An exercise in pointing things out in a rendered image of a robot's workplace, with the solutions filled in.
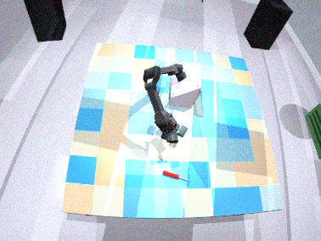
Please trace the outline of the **red-handled screwdriver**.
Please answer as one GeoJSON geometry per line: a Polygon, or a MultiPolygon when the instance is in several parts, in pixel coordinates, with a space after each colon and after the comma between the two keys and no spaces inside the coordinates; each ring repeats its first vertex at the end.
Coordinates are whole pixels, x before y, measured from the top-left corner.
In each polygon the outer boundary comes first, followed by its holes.
{"type": "MultiPolygon", "coordinates": [[[[163,171],[163,174],[168,175],[168,176],[170,176],[170,177],[175,177],[175,178],[177,178],[177,179],[178,179],[178,178],[182,178],[182,177],[180,177],[178,174],[176,174],[176,173],[171,173],[171,172],[168,172],[168,171],[163,171]]],[[[185,178],[182,178],[182,179],[188,181],[188,179],[185,179],[185,178]]]]}

